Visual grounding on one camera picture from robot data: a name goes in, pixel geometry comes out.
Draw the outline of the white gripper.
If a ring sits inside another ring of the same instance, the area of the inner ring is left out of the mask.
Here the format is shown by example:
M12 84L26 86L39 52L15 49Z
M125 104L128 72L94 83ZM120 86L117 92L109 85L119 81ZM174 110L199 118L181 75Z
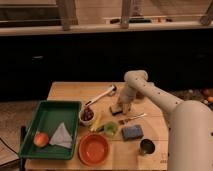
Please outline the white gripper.
M117 103L122 108L122 113L127 114L131 109L131 103L135 99L136 90L130 87L128 84L125 84L123 89L120 92Z

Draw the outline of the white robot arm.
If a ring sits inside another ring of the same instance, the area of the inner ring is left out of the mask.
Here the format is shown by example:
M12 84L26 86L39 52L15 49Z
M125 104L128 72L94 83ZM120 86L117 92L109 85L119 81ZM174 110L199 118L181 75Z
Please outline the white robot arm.
M144 70L128 71L118 104L127 113L139 92L169 118L167 171L213 171L213 111L197 100L182 100L148 81Z

